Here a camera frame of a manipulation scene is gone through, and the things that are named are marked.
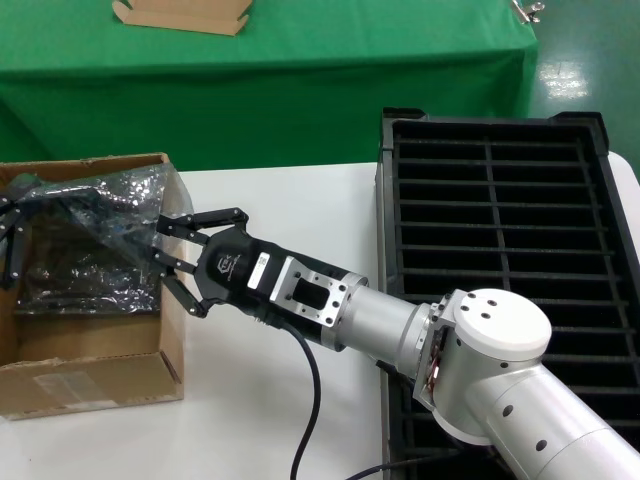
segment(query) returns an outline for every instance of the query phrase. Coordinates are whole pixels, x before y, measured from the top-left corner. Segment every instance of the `black tray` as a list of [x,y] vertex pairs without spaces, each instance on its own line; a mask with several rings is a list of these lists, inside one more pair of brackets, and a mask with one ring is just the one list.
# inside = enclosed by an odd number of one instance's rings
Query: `black tray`
[[[533,300],[543,363],[640,447],[640,268],[599,114],[428,118],[387,109],[377,177],[380,286],[414,303],[493,287]],[[410,387],[388,382],[390,457],[456,448]],[[484,453],[392,478],[510,478]]]

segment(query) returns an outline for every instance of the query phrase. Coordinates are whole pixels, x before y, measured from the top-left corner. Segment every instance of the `white table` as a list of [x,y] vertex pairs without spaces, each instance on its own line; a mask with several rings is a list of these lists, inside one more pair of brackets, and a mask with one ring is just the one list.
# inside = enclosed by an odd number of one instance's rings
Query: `white table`
[[[631,168],[617,156],[611,163],[623,203],[633,205],[640,187]],[[183,178],[196,211],[241,207],[251,216],[252,235],[362,273],[375,286],[375,168]],[[640,214],[630,224],[640,247]],[[312,348],[322,409],[299,478],[340,480],[381,461],[379,374],[359,353]],[[189,317],[186,361],[182,402],[0,423],[0,480],[288,478],[312,401],[298,344],[233,308],[216,307],[207,319]]]

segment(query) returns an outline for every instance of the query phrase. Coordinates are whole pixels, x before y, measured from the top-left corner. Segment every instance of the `green table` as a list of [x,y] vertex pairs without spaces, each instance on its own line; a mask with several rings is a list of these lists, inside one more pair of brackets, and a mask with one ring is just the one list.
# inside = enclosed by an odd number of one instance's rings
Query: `green table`
[[2,0],[0,161],[164,151],[182,170],[372,161],[384,106],[527,113],[509,0],[254,0],[236,37],[109,0]]

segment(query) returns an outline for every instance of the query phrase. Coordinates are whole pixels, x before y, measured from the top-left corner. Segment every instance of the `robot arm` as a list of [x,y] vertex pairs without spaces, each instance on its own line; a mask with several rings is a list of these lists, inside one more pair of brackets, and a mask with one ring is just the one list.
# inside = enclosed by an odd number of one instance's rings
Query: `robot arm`
[[[165,285],[193,315],[228,303],[308,340],[359,350],[415,379],[414,398],[457,439],[494,445],[519,479],[638,479],[640,455],[540,362],[551,326],[529,300],[456,290],[413,305],[333,265],[257,240],[239,209],[158,231],[203,246],[197,265],[154,251]],[[212,236],[201,228],[232,225]],[[195,277],[198,301],[176,276]]]

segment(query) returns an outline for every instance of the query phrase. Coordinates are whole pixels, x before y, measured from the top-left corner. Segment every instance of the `cardboard box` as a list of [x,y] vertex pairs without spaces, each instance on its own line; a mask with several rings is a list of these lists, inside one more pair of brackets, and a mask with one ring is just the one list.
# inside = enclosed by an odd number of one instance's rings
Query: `cardboard box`
[[235,35],[249,20],[244,15],[252,0],[120,0],[116,16],[127,25]]
[[[0,188],[20,173],[55,182],[168,161],[151,154],[0,164]],[[0,416],[22,419],[183,398],[184,312],[166,288],[159,314],[109,317],[16,317],[18,292],[0,290]]]

